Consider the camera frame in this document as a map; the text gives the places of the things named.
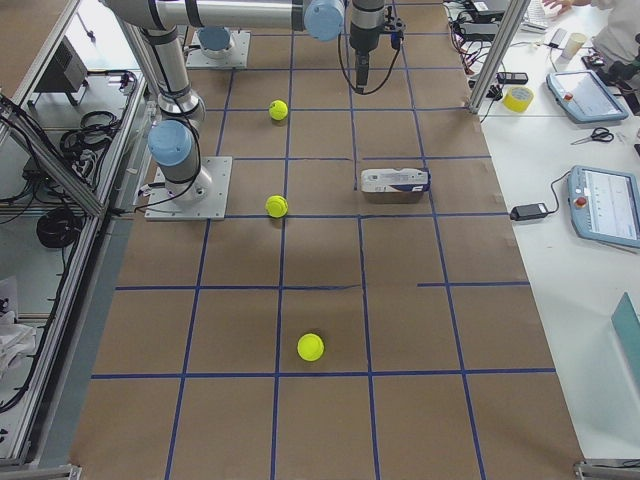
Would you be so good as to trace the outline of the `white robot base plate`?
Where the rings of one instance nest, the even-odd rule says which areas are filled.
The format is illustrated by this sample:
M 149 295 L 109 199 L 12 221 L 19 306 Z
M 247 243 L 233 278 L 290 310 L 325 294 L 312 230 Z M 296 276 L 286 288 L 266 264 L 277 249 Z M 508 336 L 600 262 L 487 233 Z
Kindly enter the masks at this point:
M 226 214 L 233 159 L 230 156 L 211 156 L 202 159 L 199 176 L 189 190 L 179 198 L 178 186 L 169 182 L 159 167 L 154 181 L 164 183 L 152 189 L 144 217 L 149 221 L 223 220 Z

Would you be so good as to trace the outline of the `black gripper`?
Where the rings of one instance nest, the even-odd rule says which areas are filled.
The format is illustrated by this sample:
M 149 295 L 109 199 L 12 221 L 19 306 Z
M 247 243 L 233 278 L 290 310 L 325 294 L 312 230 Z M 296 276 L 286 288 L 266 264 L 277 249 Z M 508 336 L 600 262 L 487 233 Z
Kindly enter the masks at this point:
M 369 78 L 370 54 L 368 51 L 355 51 L 356 55 L 356 89 L 365 89 Z

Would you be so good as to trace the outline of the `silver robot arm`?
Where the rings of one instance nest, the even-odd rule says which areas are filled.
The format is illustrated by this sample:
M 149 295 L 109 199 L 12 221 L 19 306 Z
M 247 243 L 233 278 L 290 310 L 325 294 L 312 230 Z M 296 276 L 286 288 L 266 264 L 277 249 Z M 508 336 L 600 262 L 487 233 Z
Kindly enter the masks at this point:
M 383 0 L 354 0 L 351 6 L 349 44 L 357 54 L 375 50 L 382 35 L 390 36 L 392 49 L 400 48 L 406 25 L 391 5 Z
M 288 28 L 331 41 L 342 33 L 346 13 L 343 1 L 106 1 L 104 5 L 140 32 L 163 117 L 182 117 L 195 124 L 204 119 L 204 104 L 187 73 L 180 26 Z

